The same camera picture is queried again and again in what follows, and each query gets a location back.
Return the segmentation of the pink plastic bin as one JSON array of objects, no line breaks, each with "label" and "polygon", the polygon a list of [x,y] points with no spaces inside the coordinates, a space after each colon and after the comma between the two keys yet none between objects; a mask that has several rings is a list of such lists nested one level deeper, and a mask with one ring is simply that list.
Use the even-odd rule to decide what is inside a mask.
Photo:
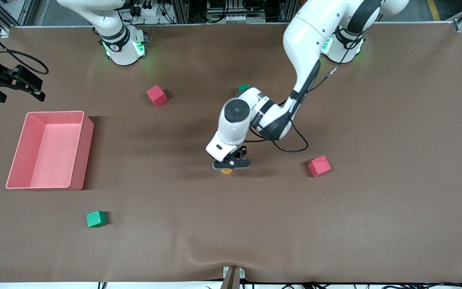
[{"label": "pink plastic bin", "polygon": [[27,113],[6,188],[82,190],[94,128],[82,110]]}]

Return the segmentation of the metal table clamp bracket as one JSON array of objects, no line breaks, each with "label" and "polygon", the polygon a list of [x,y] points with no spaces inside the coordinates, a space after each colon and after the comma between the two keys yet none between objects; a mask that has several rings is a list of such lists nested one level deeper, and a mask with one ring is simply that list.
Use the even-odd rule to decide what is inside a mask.
[{"label": "metal table clamp bracket", "polygon": [[241,281],[245,280],[245,270],[241,267],[224,267],[223,281],[220,289],[243,289]]}]

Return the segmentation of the pink foam cube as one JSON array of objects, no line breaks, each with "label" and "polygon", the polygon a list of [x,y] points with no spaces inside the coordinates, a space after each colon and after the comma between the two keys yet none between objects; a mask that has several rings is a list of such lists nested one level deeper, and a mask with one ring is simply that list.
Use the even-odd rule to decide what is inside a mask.
[{"label": "pink foam cube", "polygon": [[308,168],[310,170],[312,177],[324,175],[330,172],[330,170],[332,170],[332,167],[325,155],[320,156],[316,159],[312,159],[308,163]]},{"label": "pink foam cube", "polygon": [[158,85],[148,89],[146,95],[156,107],[160,107],[168,101],[166,93]]}]

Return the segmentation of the white power strip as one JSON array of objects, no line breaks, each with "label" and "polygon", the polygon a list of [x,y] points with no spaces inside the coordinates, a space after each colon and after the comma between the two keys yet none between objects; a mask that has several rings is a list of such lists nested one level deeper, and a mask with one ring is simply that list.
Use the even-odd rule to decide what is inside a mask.
[{"label": "white power strip", "polygon": [[160,13],[157,0],[136,0],[130,7],[132,16],[156,16]]}]

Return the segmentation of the brown table cover sheet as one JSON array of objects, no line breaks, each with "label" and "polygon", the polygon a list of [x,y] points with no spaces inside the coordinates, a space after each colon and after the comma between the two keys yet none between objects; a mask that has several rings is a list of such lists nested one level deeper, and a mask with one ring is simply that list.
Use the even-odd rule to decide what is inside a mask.
[{"label": "brown table cover sheet", "polygon": [[[205,147],[238,86],[277,102],[293,87],[285,28],[156,27],[128,67],[90,28],[13,28],[5,45],[50,73],[44,102],[6,90],[0,104],[0,282],[199,281],[236,265],[253,282],[462,283],[462,33],[374,24],[297,114],[308,150],[250,143],[249,169],[215,171]],[[95,124],[84,189],[6,189],[26,114],[60,110]],[[323,155],[332,170],[312,177]],[[88,228],[97,210],[108,223]]]}]

